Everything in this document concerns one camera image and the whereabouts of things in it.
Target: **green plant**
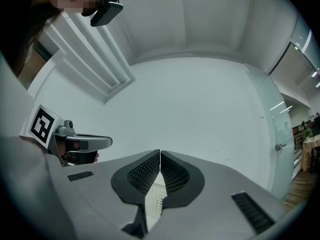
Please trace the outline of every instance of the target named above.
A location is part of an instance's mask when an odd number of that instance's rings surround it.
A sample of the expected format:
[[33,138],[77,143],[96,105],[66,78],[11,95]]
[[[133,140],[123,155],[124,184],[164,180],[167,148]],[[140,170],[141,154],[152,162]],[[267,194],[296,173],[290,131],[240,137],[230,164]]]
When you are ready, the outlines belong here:
[[310,129],[307,129],[306,131],[305,131],[305,137],[310,137],[310,135],[311,135],[311,130]]

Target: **dark hair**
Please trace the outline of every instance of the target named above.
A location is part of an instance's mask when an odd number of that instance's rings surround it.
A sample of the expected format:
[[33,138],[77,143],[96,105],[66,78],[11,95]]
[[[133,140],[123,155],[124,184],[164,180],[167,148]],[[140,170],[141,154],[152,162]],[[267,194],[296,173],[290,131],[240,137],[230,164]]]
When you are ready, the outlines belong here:
[[6,5],[1,6],[1,9],[7,11],[4,12],[4,35],[1,37],[0,50],[16,76],[21,73],[30,45],[61,13],[60,9],[50,3],[31,8],[32,1],[12,0],[16,8],[13,10],[7,10]]

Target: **black vent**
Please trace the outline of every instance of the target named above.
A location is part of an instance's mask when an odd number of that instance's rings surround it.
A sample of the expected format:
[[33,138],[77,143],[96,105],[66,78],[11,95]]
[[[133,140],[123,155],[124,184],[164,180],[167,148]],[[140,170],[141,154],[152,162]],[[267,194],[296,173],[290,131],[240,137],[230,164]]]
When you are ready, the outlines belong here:
[[274,221],[247,193],[241,192],[231,197],[257,234],[262,233],[274,224]]
[[164,155],[161,156],[161,174],[168,196],[182,189],[189,181],[188,171]]
[[160,155],[155,155],[128,173],[127,180],[131,186],[147,194],[155,182],[160,170]]
[[94,175],[91,171],[84,171],[76,174],[68,175],[68,178],[71,182],[81,180],[83,178]]

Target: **wooden floor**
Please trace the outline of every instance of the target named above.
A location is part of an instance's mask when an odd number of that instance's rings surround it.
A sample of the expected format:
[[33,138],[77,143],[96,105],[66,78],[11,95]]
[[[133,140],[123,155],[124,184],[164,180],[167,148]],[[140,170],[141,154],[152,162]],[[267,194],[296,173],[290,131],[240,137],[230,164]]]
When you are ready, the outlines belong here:
[[303,172],[297,174],[291,184],[290,191],[284,201],[289,212],[299,204],[305,203],[317,183],[317,173]]

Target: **white marker cube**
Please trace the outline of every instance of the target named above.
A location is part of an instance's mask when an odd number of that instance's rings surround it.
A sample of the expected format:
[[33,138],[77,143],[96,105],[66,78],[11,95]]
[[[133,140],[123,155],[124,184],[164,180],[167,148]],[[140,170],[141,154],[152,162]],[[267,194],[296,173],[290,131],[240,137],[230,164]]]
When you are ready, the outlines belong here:
[[36,110],[30,125],[29,133],[46,149],[53,133],[59,126],[64,125],[65,120],[40,105]]

